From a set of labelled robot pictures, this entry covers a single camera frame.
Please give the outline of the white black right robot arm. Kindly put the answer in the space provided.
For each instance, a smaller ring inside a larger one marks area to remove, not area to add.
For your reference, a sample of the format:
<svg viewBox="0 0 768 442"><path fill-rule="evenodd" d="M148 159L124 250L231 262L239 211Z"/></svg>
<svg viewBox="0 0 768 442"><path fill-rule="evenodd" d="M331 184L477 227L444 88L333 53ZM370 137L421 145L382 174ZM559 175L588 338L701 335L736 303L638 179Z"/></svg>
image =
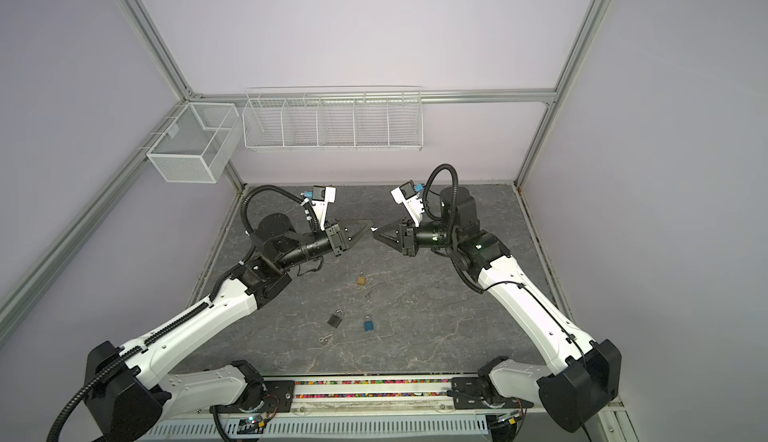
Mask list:
<svg viewBox="0 0 768 442"><path fill-rule="evenodd" d="M456 395L492 407L511 399L539 405L562 429L585 429L618 395L619 348L578 327L529 279L510 249L482 228L475 199L454 166L440 164L424 184L405 182L391 196L408 216L374 228L374 239L405 256L422 248L441 253L465 286L506 309L543 359L536 365L497 357L478 370L478 391L458 389Z"/></svg>

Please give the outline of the blue padlock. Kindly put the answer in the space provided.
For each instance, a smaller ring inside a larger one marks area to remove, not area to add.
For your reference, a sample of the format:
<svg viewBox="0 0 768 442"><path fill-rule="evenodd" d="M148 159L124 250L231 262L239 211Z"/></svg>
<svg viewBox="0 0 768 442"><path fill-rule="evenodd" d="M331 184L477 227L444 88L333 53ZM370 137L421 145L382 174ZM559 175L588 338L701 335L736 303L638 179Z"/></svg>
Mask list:
<svg viewBox="0 0 768 442"><path fill-rule="evenodd" d="M370 316L366 315L364 317L363 321L363 328L365 332L373 331L374 330L374 323Z"/></svg>

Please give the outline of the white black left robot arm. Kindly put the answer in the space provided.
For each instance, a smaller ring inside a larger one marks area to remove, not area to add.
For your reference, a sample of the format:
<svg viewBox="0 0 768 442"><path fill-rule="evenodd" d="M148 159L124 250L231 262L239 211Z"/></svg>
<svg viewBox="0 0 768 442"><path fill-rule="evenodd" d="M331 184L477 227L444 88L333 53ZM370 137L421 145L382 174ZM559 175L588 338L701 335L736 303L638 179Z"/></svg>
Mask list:
<svg viewBox="0 0 768 442"><path fill-rule="evenodd" d="M252 224L250 202L264 192L299 205L308 232L297 232L283 213ZM84 383L54 419L47 440L59 440L79 404L96 422L101 440L135 441L156 424L193 409L263 400L264 379L247 361L185 375L173 370L219 332L271 302L292 282L292 268L326 255L340 256L370 232L370 219L326 220L334 192L330 186L316 186L298 195L270 184L248 190L239 206L250 240L245 256L207 295L164 324L121 346L106 341L92 349Z"/></svg>

